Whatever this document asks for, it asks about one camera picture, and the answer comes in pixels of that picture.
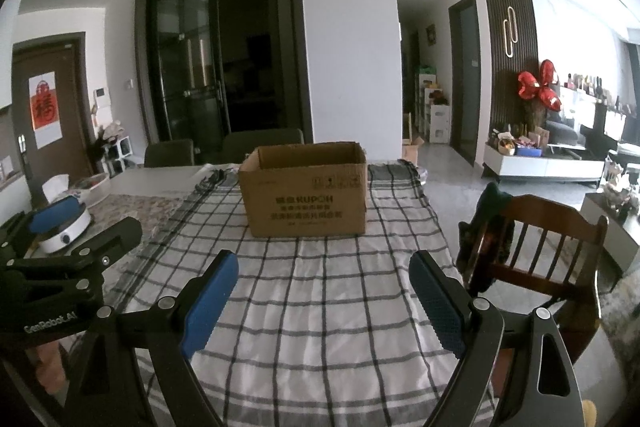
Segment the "plaid tablecloth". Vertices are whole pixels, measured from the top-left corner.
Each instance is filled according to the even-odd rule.
[[[230,426],[422,425],[458,361],[440,345],[409,282],[431,252],[460,279],[438,220],[407,164],[369,166],[367,233],[257,239],[235,172],[201,184],[125,270],[121,311],[176,295],[226,248],[238,284],[206,349],[191,363]],[[160,425],[173,422],[147,352],[138,361]],[[478,425],[488,425],[487,396]]]

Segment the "red poster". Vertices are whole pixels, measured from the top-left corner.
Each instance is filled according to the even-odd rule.
[[[62,138],[58,97],[56,96],[56,73],[32,76],[29,79],[29,103],[33,136],[38,149]]]
[[[44,79],[38,82],[35,94],[31,97],[31,120],[33,130],[60,120],[55,84],[49,86]]]

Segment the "red bow decoration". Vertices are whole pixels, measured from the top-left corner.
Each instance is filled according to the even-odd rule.
[[[537,96],[552,111],[560,111],[562,103],[556,92],[549,87],[549,84],[554,79],[555,70],[556,68],[551,60],[543,60],[542,64],[540,64],[540,82],[529,71],[520,73],[518,75],[518,82],[520,83],[518,94],[521,99],[532,100]]]

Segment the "blue gripper pad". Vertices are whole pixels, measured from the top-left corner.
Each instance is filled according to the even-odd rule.
[[[440,344],[461,359],[465,354],[462,317],[418,253],[414,253],[409,261],[409,280]]]
[[[207,345],[237,281],[238,258],[228,255],[204,286],[184,319],[180,349],[185,359],[191,360],[193,353]]]
[[[31,233],[47,233],[80,214],[80,202],[73,196],[67,196],[37,211],[29,223],[29,230]]]

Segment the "striped wall panel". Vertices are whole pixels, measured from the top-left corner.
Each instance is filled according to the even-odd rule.
[[[518,73],[530,71],[538,77],[538,35],[532,0],[486,0],[489,13],[492,60],[491,129],[502,130],[507,124],[524,123],[525,113],[518,96]],[[503,25],[509,6],[515,12],[518,41],[513,56],[505,51]],[[510,35],[507,51],[511,54]]]

